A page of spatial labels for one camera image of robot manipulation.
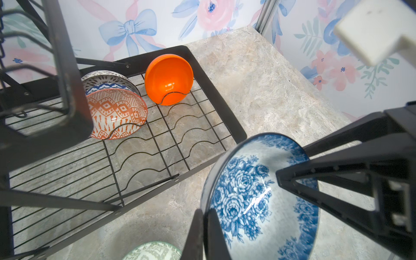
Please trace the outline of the orange plastic bowl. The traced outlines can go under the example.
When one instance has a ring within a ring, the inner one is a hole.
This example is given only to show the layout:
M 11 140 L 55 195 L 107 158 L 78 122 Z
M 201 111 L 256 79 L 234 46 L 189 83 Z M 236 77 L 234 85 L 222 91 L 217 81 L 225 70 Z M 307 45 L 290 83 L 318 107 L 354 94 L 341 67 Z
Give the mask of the orange plastic bowl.
M 189 94 L 193 81 L 191 65 L 174 54 L 158 56 L 149 64 L 145 73 L 148 97 L 162 106 L 180 103 Z

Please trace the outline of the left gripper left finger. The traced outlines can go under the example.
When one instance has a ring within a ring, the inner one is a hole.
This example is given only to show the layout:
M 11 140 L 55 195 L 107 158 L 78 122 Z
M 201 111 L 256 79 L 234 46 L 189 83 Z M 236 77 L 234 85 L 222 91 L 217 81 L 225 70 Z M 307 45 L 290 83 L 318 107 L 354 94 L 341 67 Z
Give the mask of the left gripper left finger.
M 197 209 L 192 219 L 180 260 L 202 260 L 204 255 L 204 215 Z

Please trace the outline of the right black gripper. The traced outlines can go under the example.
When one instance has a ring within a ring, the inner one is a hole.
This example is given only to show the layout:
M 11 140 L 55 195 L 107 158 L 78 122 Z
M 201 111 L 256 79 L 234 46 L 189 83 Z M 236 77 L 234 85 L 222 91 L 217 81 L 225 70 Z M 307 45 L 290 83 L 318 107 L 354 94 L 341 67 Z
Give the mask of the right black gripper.
M 416 103 L 369 114 L 306 147 L 313 159 L 279 170 L 280 187 L 406 260 L 416 257 Z M 368 211 L 303 187 L 316 178 L 375 199 Z

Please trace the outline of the blue floral ceramic bowl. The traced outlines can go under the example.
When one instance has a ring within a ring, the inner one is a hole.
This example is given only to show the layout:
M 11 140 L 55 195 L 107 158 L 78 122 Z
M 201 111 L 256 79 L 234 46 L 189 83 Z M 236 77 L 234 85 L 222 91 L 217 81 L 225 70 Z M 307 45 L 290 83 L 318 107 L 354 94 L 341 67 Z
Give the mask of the blue floral ceramic bowl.
M 222 155 L 201 194 L 203 212 L 215 209 L 233 260 L 307 260 L 319 208 L 282 189 L 276 172 L 308 161 L 303 148 L 278 133 L 261 133 Z

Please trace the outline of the white lattice pattern bowl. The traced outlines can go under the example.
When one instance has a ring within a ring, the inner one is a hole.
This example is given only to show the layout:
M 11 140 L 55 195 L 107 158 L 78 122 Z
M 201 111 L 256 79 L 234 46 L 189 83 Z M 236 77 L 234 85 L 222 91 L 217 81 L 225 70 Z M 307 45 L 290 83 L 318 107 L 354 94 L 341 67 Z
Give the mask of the white lattice pattern bowl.
M 140 95 L 132 81 L 122 74 L 111 70 L 97 70 L 90 72 L 81 78 L 86 95 L 93 91 L 93 88 L 98 88 L 102 84 L 112 85 L 117 84 L 128 88 L 130 91 Z

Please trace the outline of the green patterned ceramic bowl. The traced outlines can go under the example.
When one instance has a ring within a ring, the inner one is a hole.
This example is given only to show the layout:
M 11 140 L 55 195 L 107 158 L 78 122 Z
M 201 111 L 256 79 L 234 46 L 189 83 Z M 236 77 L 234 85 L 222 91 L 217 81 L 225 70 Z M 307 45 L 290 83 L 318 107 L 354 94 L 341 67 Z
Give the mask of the green patterned ceramic bowl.
M 149 242 L 133 249 L 123 260 L 179 260 L 182 251 L 166 242 Z

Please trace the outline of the red patterned ceramic bowl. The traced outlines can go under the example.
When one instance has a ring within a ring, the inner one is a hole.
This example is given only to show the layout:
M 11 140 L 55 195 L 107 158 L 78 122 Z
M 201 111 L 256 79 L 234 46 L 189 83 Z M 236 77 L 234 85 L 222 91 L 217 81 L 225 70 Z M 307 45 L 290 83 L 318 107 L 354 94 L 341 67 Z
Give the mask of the red patterned ceramic bowl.
M 137 132 L 148 116 L 147 105 L 127 89 L 108 88 L 86 95 L 93 120 L 91 137 L 116 140 Z

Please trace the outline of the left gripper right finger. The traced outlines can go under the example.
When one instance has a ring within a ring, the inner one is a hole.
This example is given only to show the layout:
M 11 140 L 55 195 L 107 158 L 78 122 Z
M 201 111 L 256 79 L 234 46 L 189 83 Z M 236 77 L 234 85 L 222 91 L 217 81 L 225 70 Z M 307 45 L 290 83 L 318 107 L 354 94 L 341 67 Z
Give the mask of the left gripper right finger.
M 206 257 L 208 260 L 231 260 L 215 209 L 206 214 Z

